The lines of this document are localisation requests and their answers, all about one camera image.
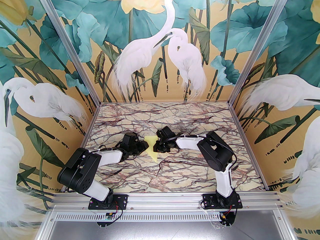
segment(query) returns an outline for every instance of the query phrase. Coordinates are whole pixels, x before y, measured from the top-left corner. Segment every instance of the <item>egret beak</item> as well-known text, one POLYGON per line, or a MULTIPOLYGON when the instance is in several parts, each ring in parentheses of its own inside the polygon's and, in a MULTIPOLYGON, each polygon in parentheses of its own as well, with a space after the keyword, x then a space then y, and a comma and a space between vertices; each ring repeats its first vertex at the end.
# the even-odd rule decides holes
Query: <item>egret beak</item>
POLYGON ((166 34, 159 42, 157 42, 157 44, 153 48, 155 48, 156 46, 161 44, 163 41, 165 41, 167 39, 168 36, 171 36, 171 35, 172 35, 172 33, 166 34))
POLYGON ((309 101, 309 102, 319 102, 320 103, 320 99, 314 99, 314 98, 305 98, 305 101, 309 101))
POLYGON ((5 126, 8 127, 8 115, 9 115, 9 94, 11 93, 11 90, 8 91, 4 96, 4 120, 5 120, 5 126))

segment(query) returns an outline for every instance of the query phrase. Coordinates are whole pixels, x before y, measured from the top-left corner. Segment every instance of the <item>marble surface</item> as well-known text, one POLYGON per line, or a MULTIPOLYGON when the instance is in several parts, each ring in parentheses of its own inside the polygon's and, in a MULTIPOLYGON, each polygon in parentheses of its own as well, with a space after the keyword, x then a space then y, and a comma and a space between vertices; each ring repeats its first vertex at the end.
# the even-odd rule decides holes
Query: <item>marble surface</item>
MULTIPOLYGON (((96 150, 101 144, 113 147, 126 132, 136 132, 143 138, 155 135, 164 126, 186 134, 205 135, 215 130, 238 157, 231 173, 236 190, 263 190, 224 102, 105 104, 86 148, 96 150)), ((114 192, 215 191, 215 173, 202 154, 190 149, 177 151, 159 153, 157 162, 144 152, 135 160, 102 166, 96 180, 114 192)))

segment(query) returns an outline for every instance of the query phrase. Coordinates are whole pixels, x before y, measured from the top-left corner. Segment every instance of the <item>painted backdrop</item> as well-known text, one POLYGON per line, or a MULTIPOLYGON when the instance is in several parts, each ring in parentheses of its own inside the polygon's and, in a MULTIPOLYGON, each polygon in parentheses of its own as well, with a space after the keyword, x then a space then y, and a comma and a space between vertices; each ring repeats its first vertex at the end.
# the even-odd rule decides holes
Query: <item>painted backdrop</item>
MULTIPOLYGON (((52 0, 107 102, 227 100, 274 1, 52 0)), ((266 47, 286 34, 279 22, 266 47)))
POLYGON ((233 105, 298 239, 320 238, 320 0, 288 0, 233 105))
POLYGON ((1 239, 34 239, 96 109, 53 43, 63 47, 39 0, 0 0, 1 239))

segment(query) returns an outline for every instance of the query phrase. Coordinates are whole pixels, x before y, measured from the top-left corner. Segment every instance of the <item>yellow sticky note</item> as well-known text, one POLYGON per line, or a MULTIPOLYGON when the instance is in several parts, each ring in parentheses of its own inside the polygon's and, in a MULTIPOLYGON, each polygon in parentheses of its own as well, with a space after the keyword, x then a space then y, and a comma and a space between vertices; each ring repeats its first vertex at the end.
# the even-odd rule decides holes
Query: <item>yellow sticky note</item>
POLYGON ((149 147, 146 149, 146 152, 149 154, 149 156, 152 157, 152 159, 156 162, 158 153, 153 151, 153 146, 155 145, 156 141, 158 140, 157 135, 149 135, 144 136, 144 140, 148 143, 149 147))

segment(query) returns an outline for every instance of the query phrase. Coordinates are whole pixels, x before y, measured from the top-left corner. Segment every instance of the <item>painted mural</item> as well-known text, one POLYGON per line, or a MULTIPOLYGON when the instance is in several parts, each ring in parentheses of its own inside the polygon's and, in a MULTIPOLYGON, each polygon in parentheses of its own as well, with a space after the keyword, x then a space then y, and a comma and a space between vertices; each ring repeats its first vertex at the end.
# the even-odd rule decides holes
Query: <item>painted mural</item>
POLYGON ((56 47, 63 45, 39 0, 0 0, 1 239, 35 237, 96 109, 56 47))
POLYGON ((106 102, 227 100, 274 1, 52 0, 106 102))
POLYGON ((298 239, 320 237, 320 0, 288 0, 235 110, 269 188, 279 191, 298 239))

